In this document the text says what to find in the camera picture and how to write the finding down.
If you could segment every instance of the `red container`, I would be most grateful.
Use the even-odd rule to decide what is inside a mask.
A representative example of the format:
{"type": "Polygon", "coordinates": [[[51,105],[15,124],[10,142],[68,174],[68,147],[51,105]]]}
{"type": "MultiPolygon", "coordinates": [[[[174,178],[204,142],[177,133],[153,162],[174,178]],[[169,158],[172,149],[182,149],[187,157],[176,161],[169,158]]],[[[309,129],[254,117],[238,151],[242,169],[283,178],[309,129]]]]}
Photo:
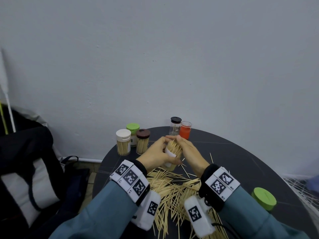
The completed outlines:
{"type": "Polygon", "coordinates": [[[188,140],[192,124],[187,121],[181,122],[180,136],[188,140]]]}

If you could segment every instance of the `teal sleeve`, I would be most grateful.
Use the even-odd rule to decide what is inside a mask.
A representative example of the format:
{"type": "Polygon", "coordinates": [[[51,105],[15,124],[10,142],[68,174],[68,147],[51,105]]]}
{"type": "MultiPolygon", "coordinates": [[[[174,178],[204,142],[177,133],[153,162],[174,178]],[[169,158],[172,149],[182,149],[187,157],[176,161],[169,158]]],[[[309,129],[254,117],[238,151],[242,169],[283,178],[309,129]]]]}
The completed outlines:
{"type": "Polygon", "coordinates": [[[80,214],[62,223],[50,239],[120,238],[137,210],[127,193],[110,181],[80,214]]]}
{"type": "Polygon", "coordinates": [[[243,238],[308,239],[302,231],[277,221],[241,186],[226,200],[218,213],[243,238]]]}

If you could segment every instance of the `table surface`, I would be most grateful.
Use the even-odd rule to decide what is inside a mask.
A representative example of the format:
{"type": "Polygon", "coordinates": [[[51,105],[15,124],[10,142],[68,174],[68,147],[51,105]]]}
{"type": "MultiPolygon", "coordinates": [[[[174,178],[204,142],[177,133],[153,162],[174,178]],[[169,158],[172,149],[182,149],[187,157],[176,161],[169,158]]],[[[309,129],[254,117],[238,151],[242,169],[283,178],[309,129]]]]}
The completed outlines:
{"type": "MultiPolygon", "coordinates": [[[[154,127],[149,130],[151,131],[150,146],[161,136],[167,135],[169,127],[154,127]]],[[[264,188],[272,193],[277,199],[277,205],[273,209],[272,215],[278,221],[304,231],[310,238],[319,237],[313,221],[295,193],[270,167],[256,156],[224,138],[197,129],[191,130],[189,141],[194,144],[209,163],[212,162],[209,155],[209,153],[211,153],[214,163],[228,169],[230,174],[241,183],[241,186],[249,194],[251,194],[255,187],[264,188]]],[[[110,174],[115,171],[123,160],[136,159],[138,157],[139,155],[136,153],[135,148],[131,149],[131,153],[128,156],[119,156],[115,145],[101,163],[94,182],[93,197],[109,182],[110,174]]],[[[183,163],[186,165],[186,171],[193,173],[186,160],[184,160],[183,163]]],[[[187,177],[181,167],[176,167],[174,172],[187,177]]],[[[181,238],[189,238],[189,224],[190,222],[186,221],[181,225],[181,238]]],[[[176,223],[170,221],[168,224],[168,232],[169,235],[166,236],[167,239],[178,238],[176,223]]],[[[145,232],[130,223],[123,233],[122,238],[130,238],[131,235],[136,235],[138,238],[157,238],[157,233],[156,230],[156,236],[154,236],[153,229],[145,232]]]]}

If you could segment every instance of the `left hand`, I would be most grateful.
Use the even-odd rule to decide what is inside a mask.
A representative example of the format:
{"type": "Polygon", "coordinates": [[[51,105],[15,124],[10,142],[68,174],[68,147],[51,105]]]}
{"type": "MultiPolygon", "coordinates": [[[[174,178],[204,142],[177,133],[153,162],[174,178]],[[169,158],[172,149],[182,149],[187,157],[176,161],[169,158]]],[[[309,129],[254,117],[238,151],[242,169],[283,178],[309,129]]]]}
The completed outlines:
{"type": "Polygon", "coordinates": [[[164,152],[166,147],[165,144],[169,141],[171,141],[169,138],[161,137],[137,159],[144,165],[147,172],[150,172],[152,169],[156,169],[167,162],[172,164],[181,164],[181,160],[170,157],[164,152]]]}

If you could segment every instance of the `qr-like marker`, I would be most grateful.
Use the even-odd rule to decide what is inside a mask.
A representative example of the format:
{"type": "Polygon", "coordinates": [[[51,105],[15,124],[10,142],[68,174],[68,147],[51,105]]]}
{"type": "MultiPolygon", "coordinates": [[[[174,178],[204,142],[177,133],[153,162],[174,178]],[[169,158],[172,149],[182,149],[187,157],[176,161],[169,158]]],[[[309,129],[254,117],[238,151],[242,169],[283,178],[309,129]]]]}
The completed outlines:
{"type": "Polygon", "coordinates": [[[230,177],[227,173],[222,173],[219,178],[226,184],[229,185],[231,182],[234,181],[232,177],[230,177]]]}
{"type": "Polygon", "coordinates": [[[221,194],[226,186],[223,185],[218,179],[214,181],[214,183],[211,184],[210,186],[217,194],[221,194]]]}
{"type": "Polygon", "coordinates": [[[137,178],[138,176],[131,169],[123,176],[123,179],[129,183],[129,185],[132,185],[137,178]]]}
{"type": "Polygon", "coordinates": [[[120,167],[118,167],[118,169],[115,172],[118,175],[123,175],[128,168],[129,168],[128,166],[126,166],[125,164],[122,164],[120,167]]]}
{"type": "Polygon", "coordinates": [[[155,202],[151,201],[151,204],[147,210],[147,213],[151,214],[151,215],[155,215],[156,209],[157,209],[158,204],[156,204],[155,202]]]}
{"type": "Polygon", "coordinates": [[[197,221],[198,219],[200,219],[202,216],[199,213],[199,210],[197,209],[197,206],[192,207],[191,209],[188,210],[188,213],[190,215],[190,217],[192,218],[192,221],[197,221]]]}
{"type": "Polygon", "coordinates": [[[138,194],[138,196],[141,195],[141,193],[145,189],[145,185],[142,183],[142,181],[139,179],[136,184],[133,186],[134,191],[138,194]]]}

